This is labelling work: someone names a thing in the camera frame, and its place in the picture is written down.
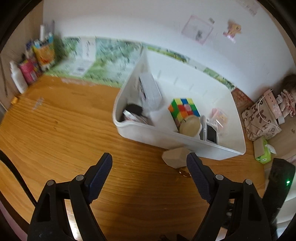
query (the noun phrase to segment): cable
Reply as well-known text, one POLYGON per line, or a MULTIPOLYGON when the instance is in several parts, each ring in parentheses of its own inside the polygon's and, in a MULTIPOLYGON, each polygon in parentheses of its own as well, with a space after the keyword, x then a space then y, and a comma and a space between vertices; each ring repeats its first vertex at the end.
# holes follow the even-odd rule
POLYGON ((9 168, 9 170, 13 173, 19 184, 21 185, 22 189, 25 191, 26 195, 30 199, 30 201, 33 203, 34 206, 37 205, 37 201, 35 200, 33 194, 29 190, 27 184, 25 183, 24 179, 22 178, 21 174, 15 167, 15 165, 12 163, 12 161, 4 154, 3 151, 0 150, 0 160, 9 168))
POLYGON ((263 119, 262 116, 260 115, 260 110, 259 110, 260 102, 261 102, 261 101, 264 99, 264 97, 267 96, 270 92, 272 92, 272 90, 270 90, 266 95, 264 95, 264 96, 260 99, 260 101, 258 102, 258 106, 257 106, 258 114, 259 114, 259 116, 261 117, 261 119, 264 120, 266 123, 271 124, 271 125, 275 126, 276 128, 278 128, 278 126, 274 125, 273 123, 270 123, 270 122, 266 121, 266 120, 263 119))

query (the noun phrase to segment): blue textured grip pad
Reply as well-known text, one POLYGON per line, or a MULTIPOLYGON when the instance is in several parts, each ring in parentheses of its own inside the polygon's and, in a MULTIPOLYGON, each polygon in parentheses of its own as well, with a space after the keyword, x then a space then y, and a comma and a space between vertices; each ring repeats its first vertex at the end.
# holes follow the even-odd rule
POLYGON ((201 167, 197 164, 197 161, 200 161, 202 165, 202 161, 195 155, 195 157, 198 159, 196 160, 196 158, 193 155, 195 155, 195 153, 190 153, 187 156, 187 168, 198 189, 198 192, 200 193, 201 198, 206 200, 208 203, 211 203, 213 196, 210 183, 204 175, 203 171, 201 170, 201 167))
POLYGON ((85 183, 88 188, 88 195, 86 197, 86 202, 91 204, 93 200, 99 197, 102 187, 109 175, 112 168, 112 156, 109 153, 105 153, 99 160, 97 165, 100 165, 98 171, 94 173, 94 177, 89 182, 85 183))

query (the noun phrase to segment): white wall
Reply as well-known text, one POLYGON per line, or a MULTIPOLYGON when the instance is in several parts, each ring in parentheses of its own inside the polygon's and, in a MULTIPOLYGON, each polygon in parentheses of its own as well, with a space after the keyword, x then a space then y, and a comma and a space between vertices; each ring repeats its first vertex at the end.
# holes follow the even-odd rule
POLYGON ((44 21, 52 19, 64 37, 128 39, 184 54, 230 80, 252 100, 296 71, 268 14, 260 8, 252 16, 235 0, 44 0, 44 21), (215 21, 204 45, 181 34, 191 15, 215 21), (235 44, 222 35, 229 19, 242 26, 235 44))

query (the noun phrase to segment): wood grain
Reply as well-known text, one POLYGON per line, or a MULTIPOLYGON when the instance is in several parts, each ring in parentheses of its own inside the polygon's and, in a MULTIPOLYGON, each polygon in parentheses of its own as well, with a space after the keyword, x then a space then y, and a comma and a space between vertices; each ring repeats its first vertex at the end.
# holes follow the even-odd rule
MULTIPOLYGON (((192 179, 163 162, 163 149, 124 139, 117 133, 111 114, 118 91, 43 76, 5 115, 0 126, 0 149, 16 165, 36 199, 47 180, 69 181, 109 152, 112 170, 99 198, 91 204, 107 239, 157 240, 161 234, 174 239, 177 233, 193 237, 208 204, 192 179)), ((243 156, 202 160, 214 173, 233 181, 253 180, 262 195, 263 165, 254 159, 252 142, 246 140, 246 145, 243 156)), ((2 163, 0 190, 30 222, 34 207, 2 163)), ((66 204, 75 229, 70 203, 66 204)), ((81 240, 77 230, 74 235, 81 240)))

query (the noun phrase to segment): stuffed toy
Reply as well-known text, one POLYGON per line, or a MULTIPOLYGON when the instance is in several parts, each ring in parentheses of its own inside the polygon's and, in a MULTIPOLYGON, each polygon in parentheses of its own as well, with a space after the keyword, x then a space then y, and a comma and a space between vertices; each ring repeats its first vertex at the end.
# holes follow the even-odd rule
POLYGON ((283 117, 290 114, 293 117, 296 114, 296 74, 291 74, 283 79, 283 91, 276 98, 276 101, 281 109, 283 117))

